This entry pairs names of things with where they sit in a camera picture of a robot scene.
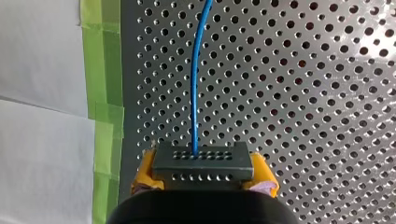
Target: black object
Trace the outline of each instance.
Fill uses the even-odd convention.
[[[152,190],[120,204],[108,224],[297,224],[278,200],[259,192]]]
[[[162,180],[166,189],[240,189],[253,177],[253,165],[244,142],[233,147],[199,147],[191,155],[190,147],[172,147],[160,143],[152,164],[153,178]]]

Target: green tape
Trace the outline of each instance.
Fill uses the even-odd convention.
[[[96,102],[107,102],[105,52],[103,33],[82,28],[88,117],[95,119]]]
[[[122,106],[122,70],[120,34],[104,32],[105,62],[106,62],[106,90],[107,101],[112,105]]]
[[[105,224],[118,204],[120,184],[120,0],[82,0],[80,8],[89,118],[96,120],[92,221]]]

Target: blue cable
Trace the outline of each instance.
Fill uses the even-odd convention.
[[[197,72],[199,49],[201,47],[202,35],[204,33],[207,16],[212,7],[212,0],[206,0],[201,13],[201,19],[195,34],[194,49],[192,51],[191,62],[191,143],[192,155],[198,155],[198,127],[197,127]]]

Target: metal panel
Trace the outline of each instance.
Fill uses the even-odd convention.
[[[121,198],[150,140],[190,142],[203,5],[122,2]],[[247,141],[260,151],[301,223],[395,223],[396,2],[218,0],[210,18],[200,144]]]

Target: white paper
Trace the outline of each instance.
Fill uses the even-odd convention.
[[[0,223],[91,224],[94,121],[0,100]]]
[[[0,0],[0,95],[88,116],[78,0]]]

